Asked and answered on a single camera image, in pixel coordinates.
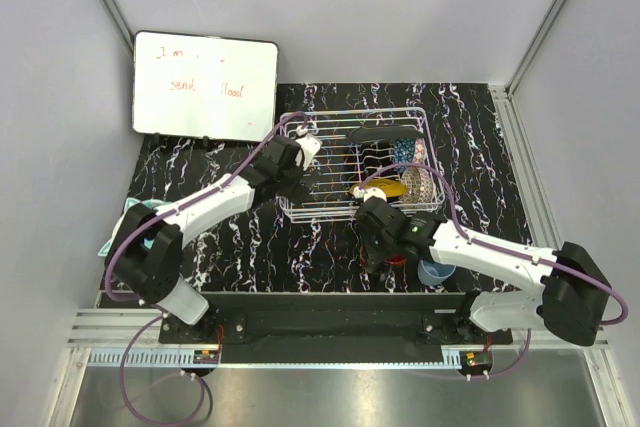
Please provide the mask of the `red black mug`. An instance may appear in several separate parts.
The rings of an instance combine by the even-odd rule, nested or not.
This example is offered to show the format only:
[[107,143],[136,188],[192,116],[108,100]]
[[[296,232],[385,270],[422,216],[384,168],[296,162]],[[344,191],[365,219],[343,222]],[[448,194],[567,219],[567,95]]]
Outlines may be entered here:
[[385,261],[385,263],[390,267],[404,266],[406,262],[407,259],[403,256],[396,256]]

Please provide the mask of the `black floral square plate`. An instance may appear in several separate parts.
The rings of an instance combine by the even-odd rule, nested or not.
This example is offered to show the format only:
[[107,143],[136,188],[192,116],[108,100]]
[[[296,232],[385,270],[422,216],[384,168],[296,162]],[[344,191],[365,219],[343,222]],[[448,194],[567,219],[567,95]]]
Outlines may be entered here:
[[424,134],[409,126],[385,125],[378,127],[359,127],[347,134],[353,144],[366,144],[379,141],[421,139]]

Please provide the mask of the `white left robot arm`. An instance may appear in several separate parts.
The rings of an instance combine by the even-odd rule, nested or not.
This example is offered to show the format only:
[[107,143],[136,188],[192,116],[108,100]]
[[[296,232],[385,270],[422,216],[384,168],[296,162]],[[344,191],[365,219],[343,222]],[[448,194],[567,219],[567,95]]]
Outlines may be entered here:
[[177,317],[196,343],[215,333],[209,302],[181,274],[183,251],[205,231],[277,196],[295,200],[308,192],[302,177],[322,142],[276,135],[231,174],[180,201],[152,209],[142,203],[121,217],[105,259],[105,287],[111,278],[126,284],[146,304]]

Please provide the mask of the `yellow patterned small plate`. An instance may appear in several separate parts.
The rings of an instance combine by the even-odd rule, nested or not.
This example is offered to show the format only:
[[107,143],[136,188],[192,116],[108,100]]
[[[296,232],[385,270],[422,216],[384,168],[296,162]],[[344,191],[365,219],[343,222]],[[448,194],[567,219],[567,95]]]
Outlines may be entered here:
[[[352,195],[352,189],[356,185],[361,187],[359,184],[353,185],[349,190],[349,193],[351,195]],[[382,189],[384,191],[384,193],[386,194],[386,196],[387,196],[387,200],[389,198],[398,198],[398,197],[401,197],[401,196],[403,196],[403,195],[408,193],[408,188],[404,184],[402,184],[399,181],[392,180],[392,179],[376,178],[376,179],[373,179],[370,182],[368,182],[364,187],[366,187],[366,186],[368,186],[368,187],[378,187],[378,188]]]

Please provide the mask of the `light blue plastic cup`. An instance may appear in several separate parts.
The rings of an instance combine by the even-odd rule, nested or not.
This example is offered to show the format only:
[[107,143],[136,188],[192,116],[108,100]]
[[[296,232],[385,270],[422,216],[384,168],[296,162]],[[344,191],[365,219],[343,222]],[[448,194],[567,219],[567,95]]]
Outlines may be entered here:
[[449,279],[456,271],[453,265],[431,263],[421,260],[417,267],[417,274],[424,286],[437,286]]

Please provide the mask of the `blue patterned bowl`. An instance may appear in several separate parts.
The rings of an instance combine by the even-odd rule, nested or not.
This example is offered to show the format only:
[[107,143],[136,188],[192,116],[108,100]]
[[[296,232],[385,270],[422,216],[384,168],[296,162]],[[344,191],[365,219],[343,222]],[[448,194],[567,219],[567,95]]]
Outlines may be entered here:
[[398,139],[392,142],[392,160],[399,164],[397,170],[404,172],[405,164],[423,163],[426,158],[426,144],[423,138]]

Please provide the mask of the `white wire dish rack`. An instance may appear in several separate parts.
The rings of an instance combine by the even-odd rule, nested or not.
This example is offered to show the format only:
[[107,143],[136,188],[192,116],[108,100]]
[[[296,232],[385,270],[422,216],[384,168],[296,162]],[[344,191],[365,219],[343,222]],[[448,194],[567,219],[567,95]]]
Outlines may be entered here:
[[424,109],[388,107],[309,111],[307,116],[309,133],[322,142],[322,147],[304,176],[304,182],[310,187],[310,198],[299,204],[286,199],[280,201],[281,208],[292,222],[350,221],[361,202],[349,193],[353,185],[374,173],[378,175],[376,178],[401,182],[404,172],[399,172],[399,164],[393,163],[393,141],[353,144],[347,139],[347,134],[359,127],[409,126],[422,132],[426,158],[423,163],[408,163],[405,166],[424,169],[430,174],[435,188],[434,199],[430,203],[404,204],[398,197],[389,198],[388,202],[407,214],[433,212],[444,202],[442,183],[431,173],[436,168],[436,156]]

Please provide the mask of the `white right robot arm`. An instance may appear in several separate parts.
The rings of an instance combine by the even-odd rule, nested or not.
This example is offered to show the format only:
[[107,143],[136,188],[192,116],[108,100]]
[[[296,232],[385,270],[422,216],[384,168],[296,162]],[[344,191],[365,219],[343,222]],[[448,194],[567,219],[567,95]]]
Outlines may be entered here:
[[454,266],[513,286],[511,292],[473,295],[453,321],[463,342],[476,343],[502,329],[546,329],[582,347],[596,340],[612,288],[578,244],[566,242],[559,249],[517,244],[438,214],[407,215],[377,197],[358,208],[355,224],[370,272],[403,257],[413,266]]

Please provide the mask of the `red white patterned bowl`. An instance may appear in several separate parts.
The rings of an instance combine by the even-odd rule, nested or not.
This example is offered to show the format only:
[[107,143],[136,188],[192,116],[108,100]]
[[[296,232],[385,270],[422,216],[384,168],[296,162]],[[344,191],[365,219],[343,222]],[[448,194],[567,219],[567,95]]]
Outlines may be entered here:
[[404,204],[430,203],[434,199],[434,183],[424,169],[407,167],[401,176],[401,183],[407,189],[400,197]]

